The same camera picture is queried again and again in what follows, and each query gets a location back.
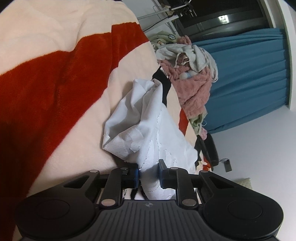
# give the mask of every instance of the pile of clothes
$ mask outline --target pile of clothes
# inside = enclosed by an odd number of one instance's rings
[[[189,37],[161,31],[149,38],[159,64],[176,89],[179,102],[196,135],[203,140],[207,131],[202,123],[207,115],[205,104],[212,83],[218,80],[213,57],[203,48],[192,45]]]

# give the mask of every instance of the black tag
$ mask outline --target black tag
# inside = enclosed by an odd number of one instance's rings
[[[231,165],[230,165],[230,161],[229,161],[229,159],[226,160],[226,161],[224,161],[223,163],[224,163],[224,167],[225,167],[225,172],[230,172],[230,171],[232,171],[232,168],[231,168]]]

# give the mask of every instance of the red and cream blanket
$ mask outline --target red and cream blanket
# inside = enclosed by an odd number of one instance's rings
[[[15,0],[0,13],[1,241],[19,239],[13,213],[26,196],[116,167],[102,150],[104,123],[133,80],[158,67],[122,2]],[[167,99],[194,144],[173,88]]]

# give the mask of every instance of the curtain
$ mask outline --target curtain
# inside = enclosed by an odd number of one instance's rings
[[[213,83],[203,124],[210,133],[227,130],[288,103],[289,50],[283,30],[265,28],[193,43],[215,59]]]

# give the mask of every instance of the white garment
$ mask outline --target white garment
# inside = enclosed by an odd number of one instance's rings
[[[160,81],[134,80],[133,89],[120,101],[107,120],[103,149],[137,163],[148,199],[171,199],[173,189],[162,189],[157,178],[158,160],[167,167],[195,173],[197,151],[185,140],[162,103]]]
[[[206,66],[211,71],[213,82],[218,80],[218,68],[213,57],[203,48],[196,45],[166,44],[159,46],[156,50],[158,60],[169,60],[174,68],[177,67],[177,59],[181,53],[185,53],[189,58],[189,65],[195,72],[200,72]]]

